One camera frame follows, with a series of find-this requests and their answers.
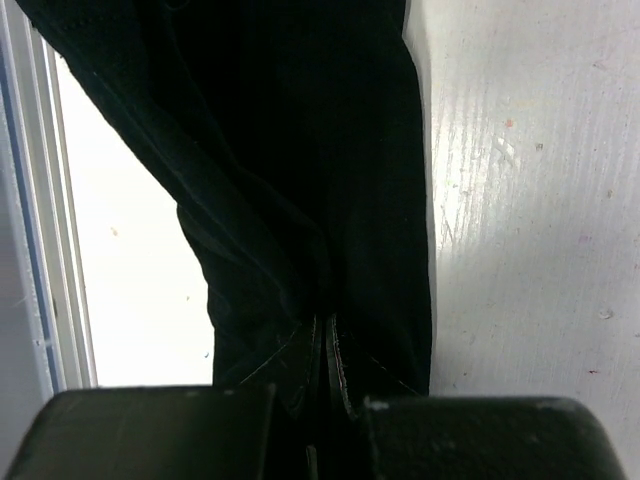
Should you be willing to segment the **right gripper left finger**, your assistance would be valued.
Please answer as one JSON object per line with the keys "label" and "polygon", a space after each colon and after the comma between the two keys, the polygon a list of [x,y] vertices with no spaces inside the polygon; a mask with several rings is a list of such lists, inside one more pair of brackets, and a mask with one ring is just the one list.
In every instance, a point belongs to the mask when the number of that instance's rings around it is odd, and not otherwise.
{"label": "right gripper left finger", "polygon": [[315,479],[309,409],[322,326],[299,326],[236,387],[69,390],[35,417],[12,479]]}

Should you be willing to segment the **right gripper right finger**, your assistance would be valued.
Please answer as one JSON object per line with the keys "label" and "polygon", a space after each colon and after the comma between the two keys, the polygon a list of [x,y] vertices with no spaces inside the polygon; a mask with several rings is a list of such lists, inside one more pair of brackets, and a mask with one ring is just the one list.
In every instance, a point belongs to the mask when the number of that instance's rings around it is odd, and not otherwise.
{"label": "right gripper right finger", "polygon": [[622,479],[598,419],[558,397],[427,397],[324,328],[327,479]]}

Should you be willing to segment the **black underwear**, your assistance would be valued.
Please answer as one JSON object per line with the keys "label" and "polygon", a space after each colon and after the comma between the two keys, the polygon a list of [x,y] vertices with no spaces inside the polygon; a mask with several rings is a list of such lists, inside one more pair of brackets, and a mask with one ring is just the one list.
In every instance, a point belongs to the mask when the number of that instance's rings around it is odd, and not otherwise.
{"label": "black underwear", "polygon": [[176,201],[214,381],[336,315],[410,388],[432,349],[423,112],[402,1],[24,1]]}

